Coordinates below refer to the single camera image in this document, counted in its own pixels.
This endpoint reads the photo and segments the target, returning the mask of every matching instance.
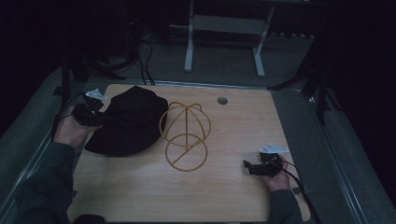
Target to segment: black hat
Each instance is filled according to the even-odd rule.
[[[111,156],[139,152],[161,136],[159,122],[168,102],[153,91],[133,86],[111,99],[104,127],[96,131],[85,149]],[[161,124],[164,129],[166,118]]]

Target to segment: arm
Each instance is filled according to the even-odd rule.
[[[66,211],[72,202],[74,147],[97,129],[80,126],[73,117],[59,122],[37,172],[17,188],[14,223],[69,223]]]
[[[283,162],[283,169],[288,169],[288,164]],[[268,223],[271,224],[300,224],[304,223],[300,207],[290,190],[290,177],[281,171],[277,176],[260,176],[271,191],[271,212]]]

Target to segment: black device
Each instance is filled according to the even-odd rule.
[[[260,160],[262,164],[251,164],[248,161],[244,161],[244,165],[250,175],[269,175],[274,177],[282,170],[283,161],[277,153],[260,152]]]
[[[105,122],[105,115],[99,110],[103,107],[101,100],[83,95],[85,104],[77,104],[72,111],[76,121],[82,126],[100,126]]]

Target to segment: sleeve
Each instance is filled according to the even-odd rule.
[[[21,182],[14,223],[67,223],[72,202],[74,149],[51,143],[36,173]]]
[[[300,207],[289,189],[271,192],[271,212],[268,217],[270,224],[302,224]]]

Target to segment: hand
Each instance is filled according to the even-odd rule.
[[[70,115],[74,107],[70,106],[68,114]],[[101,127],[81,126],[73,116],[67,116],[61,119],[56,128],[53,137],[54,143],[63,143],[71,147],[78,147],[88,136],[89,133],[95,132]]]
[[[285,158],[280,155],[279,157],[283,161],[283,169],[288,170],[288,163],[286,162]],[[284,171],[280,171],[274,177],[268,175],[259,175],[259,178],[265,182],[271,192],[279,189],[290,189],[290,177]]]

